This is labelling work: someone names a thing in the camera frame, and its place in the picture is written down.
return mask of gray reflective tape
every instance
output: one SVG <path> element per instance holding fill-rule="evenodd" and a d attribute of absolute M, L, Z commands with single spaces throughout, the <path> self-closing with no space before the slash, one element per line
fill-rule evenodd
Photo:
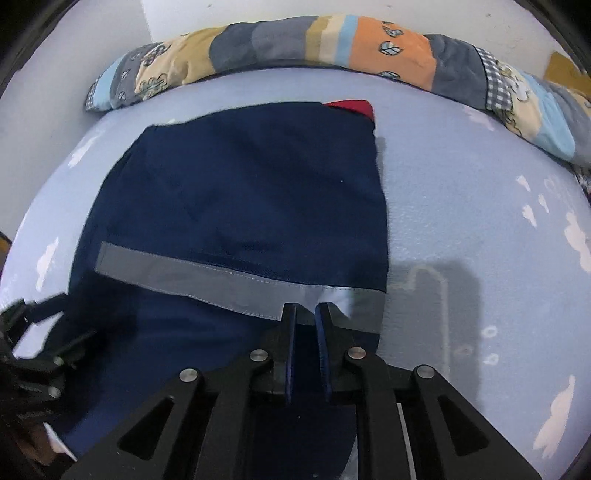
<path fill-rule="evenodd" d="M 338 326 L 362 332 L 381 331 L 385 294 L 378 290 L 272 280 L 107 242 L 101 245 L 95 271 L 148 290 L 277 321 L 284 303 L 299 303 L 313 312 L 318 303 L 332 302 L 344 314 L 335 316 Z"/>

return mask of checkered fabric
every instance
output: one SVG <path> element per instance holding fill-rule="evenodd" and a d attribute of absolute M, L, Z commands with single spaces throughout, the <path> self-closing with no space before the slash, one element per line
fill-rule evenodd
<path fill-rule="evenodd" d="M 475 49 L 482 60 L 488 83 L 486 89 L 486 109 L 511 110 L 513 103 L 511 101 L 509 86 L 503 75 L 501 75 L 501 71 L 496 64 L 496 58 L 482 48 L 475 47 Z"/>
<path fill-rule="evenodd" d="M 90 85 L 90 89 L 88 90 L 88 94 L 86 95 L 86 104 L 85 104 L 85 109 L 87 112 L 93 111 L 94 109 L 92 108 L 92 100 L 93 97 L 95 95 L 95 90 L 96 90 L 96 84 L 99 83 L 99 79 L 96 79 L 95 82 Z"/>
<path fill-rule="evenodd" d="M 587 200 L 591 204 L 591 170 L 586 167 L 579 167 L 578 165 L 571 165 L 570 167 L 573 170 L 574 176 L 577 177 L 577 181 L 581 185 Z"/>

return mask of metal screw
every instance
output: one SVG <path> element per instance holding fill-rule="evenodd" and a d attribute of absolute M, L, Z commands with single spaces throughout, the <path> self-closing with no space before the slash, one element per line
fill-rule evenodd
<path fill-rule="evenodd" d="M 421 378 L 433 378 L 435 377 L 435 369 L 429 365 L 420 365 L 417 368 L 417 375 Z"/>
<path fill-rule="evenodd" d="M 47 389 L 47 393 L 49 393 L 49 396 L 53 397 L 53 398 L 60 398 L 61 397 L 61 392 L 60 392 L 59 388 L 56 388 L 56 387 L 49 387 Z"/>
<path fill-rule="evenodd" d="M 198 376 L 199 374 L 197 373 L 197 370 L 195 370 L 194 368 L 185 368 L 185 370 L 178 374 L 178 377 L 181 379 L 181 382 L 186 383 L 192 382 Z"/>
<path fill-rule="evenodd" d="M 269 358 L 269 354 L 260 348 L 257 348 L 251 352 L 251 360 L 253 362 L 264 362 L 267 360 L 267 358 Z"/>
<path fill-rule="evenodd" d="M 348 351 L 347 355 L 354 360 L 361 360 L 365 358 L 366 352 L 360 346 L 352 346 Z"/>

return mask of red fabric tag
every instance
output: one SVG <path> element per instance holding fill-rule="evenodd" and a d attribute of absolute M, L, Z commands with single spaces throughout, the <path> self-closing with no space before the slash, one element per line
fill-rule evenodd
<path fill-rule="evenodd" d="M 325 103 L 325 105 L 361 113 L 368 117 L 372 122 L 375 122 L 374 107 L 372 107 L 371 103 L 367 100 L 339 100 L 337 102 Z"/>

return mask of navy blue cloth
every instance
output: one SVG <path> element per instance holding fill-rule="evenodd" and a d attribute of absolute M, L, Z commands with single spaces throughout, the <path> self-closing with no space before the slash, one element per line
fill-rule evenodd
<path fill-rule="evenodd" d="M 303 102 L 149 127 L 118 166 L 100 240 L 278 280 L 385 291 L 373 129 L 363 115 Z"/>
<path fill-rule="evenodd" d="M 373 129 L 358 113 L 302 102 L 144 131 L 101 187 L 73 261 L 72 305 L 46 343 L 51 350 L 90 328 L 101 333 L 68 380 L 66 414 L 53 423 L 74 453 L 180 370 L 227 365 L 276 325 L 102 277 L 93 271 L 101 242 L 296 283 L 385 291 L 387 216 Z M 377 336 L 369 343 L 374 351 Z M 335 425 L 345 429 L 344 452 L 354 418 L 336 415 L 322 416 L 334 438 Z M 321 428 L 313 420 L 304 430 Z"/>

